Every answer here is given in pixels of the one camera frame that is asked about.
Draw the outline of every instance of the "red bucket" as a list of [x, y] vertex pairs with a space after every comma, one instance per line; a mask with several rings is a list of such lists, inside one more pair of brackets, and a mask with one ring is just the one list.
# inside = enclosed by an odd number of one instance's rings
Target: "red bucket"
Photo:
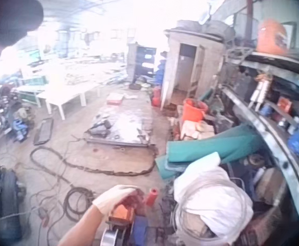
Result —
[[186, 98], [184, 101], [182, 119], [195, 122], [201, 121], [208, 109], [209, 107], [204, 102]]

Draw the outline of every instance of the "white glove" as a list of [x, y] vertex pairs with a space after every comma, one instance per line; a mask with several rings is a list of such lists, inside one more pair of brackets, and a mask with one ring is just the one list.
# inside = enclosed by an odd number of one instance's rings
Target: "white glove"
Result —
[[121, 184], [114, 186], [93, 200], [93, 205], [95, 205], [103, 215], [108, 215], [124, 198], [137, 190], [139, 190], [137, 186], [124, 186]]

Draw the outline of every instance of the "concrete floor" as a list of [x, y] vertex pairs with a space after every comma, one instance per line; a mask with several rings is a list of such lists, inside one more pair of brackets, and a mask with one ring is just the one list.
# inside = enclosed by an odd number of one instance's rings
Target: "concrete floor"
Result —
[[[114, 171], [135, 171], [139, 172], [147, 169], [153, 163], [153, 154], [148, 149], [140, 148], [126, 148], [125, 152], [114, 149], [112, 146], [100, 144], [87, 144], [84, 141], [71, 142], [75, 140], [72, 135], [82, 137], [84, 131], [91, 126], [93, 117], [96, 115], [99, 108], [105, 103], [108, 94], [112, 91], [121, 90], [122, 85], [106, 86], [101, 89], [101, 96], [96, 96], [96, 91], [90, 91], [86, 94], [87, 106], [81, 107], [79, 98], [64, 105], [66, 120], [62, 120], [57, 108], [54, 108], [52, 117], [54, 118], [54, 128], [51, 140], [45, 146], [52, 147], [62, 155], [65, 154], [67, 160], [76, 165], [83, 165], [91, 168], [99, 168], [104, 170]], [[34, 108], [36, 114], [36, 124], [41, 119], [49, 117], [46, 106], [43, 103], [41, 109]], [[160, 114], [160, 111], [153, 108], [153, 137], [155, 138], [156, 146], [159, 154], [165, 153], [165, 144], [168, 138], [169, 122], [166, 117]], [[60, 202], [70, 189], [70, 187], [60, 182], [60, 185], [54, 186], [57, 181], [56, 178], [34, 170], [36, 166], [30, 161], [29, 154], [35, 148], [33, 145], [35, 130], [30, 132], [30, 136], [23, 143], [12, 142], [2, 138], [0, 140], [0, 165], [7, 168], [12, 168], [16, 171], [20, 181], [27, 186], [27, 196], [24, 203], [21, 205], [21, 212], [29, 211], [32, 207], [38, 206], [37, 199], [33, 198], [30, 204], [30, 196], [36, 192], [46, 189], [52, 189], [43, 192], [38, 199], [41, 200], [45, 196], [55, 195]], [[35, 158], [46, 165], [54, 172], [62, 173], [65, 166], [53, 154], [45, 151], [36, 153]], [[114, 185], [137, 185], [144, 192], [148, 192], [150, 188], [157, 188], [162, 190], [164, 182], [161, 179], [157, 168], [145, 176], [139, 177], [114, 177], [103, 174], [90, 174], [81, 170], [67, 168], [64, 172], [64, 177], [70, 180], [75, 186], [88, 188], [97, 194], [108, 190]], [[47, 210], [52, 210], [50, 214], [51, 225], [57, 220], [61, 214], [62, 209], [58, 205], [57, 199], [48, 199], [42, 204]], [[161, 226], [160, 209], [158, 202], [152, 209], [147, 209], [146, 213], [149, 217], [150, 226]], [[27, 218], [29, 213], [21, 215], [23, 230], [25, 230], [24, 239], [17, 245], [47, 245], [46, 233], [48, 227], [40, 230], [40, 243], [38, 244], [38, 231], [41, 220], [37, 214], [37, 210], [31, 213], [30, 216], [30, 230], [27, 230]], [[58, 240], [71, 228], [75, 223], [64, 217], [51, 230], [49, 234], [50, 245], [57, 245]], [[105, 223], [102, 223], [100, 229], [96, 234], [99, 239], [102, 235]]]

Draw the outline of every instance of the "gloved hand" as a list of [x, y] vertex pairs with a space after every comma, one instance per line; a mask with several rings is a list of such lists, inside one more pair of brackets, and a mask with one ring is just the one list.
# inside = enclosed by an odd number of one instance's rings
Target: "gloved hand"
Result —
[[143, 195], [143, 192], [137, 186], [117, 185], [105, 191], [95, 200], [95, 205], [103, 215], [108, 215], [118, 205], [126, 201], [126, 205], [132, 206], [130, 201], [137, 203]]

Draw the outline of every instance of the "door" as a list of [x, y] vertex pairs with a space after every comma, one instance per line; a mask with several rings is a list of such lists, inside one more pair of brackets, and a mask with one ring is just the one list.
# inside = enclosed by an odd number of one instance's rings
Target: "door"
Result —
[[204, 54], [205, 54], [204, 47], [200, 45], [197, 48], [197, 52], [196, 52], [193, 74], [191, 76], [191, 83], [190, 83], [190, 87], [188, 90], [187, 98], [195, 97], [197, 87], [198, 87], [198, 84], [199, 84], [199, 81], [201, 78], [201, 74], [202, 74], [202, 67], [203, 67], [203, 63], [204, 63]]

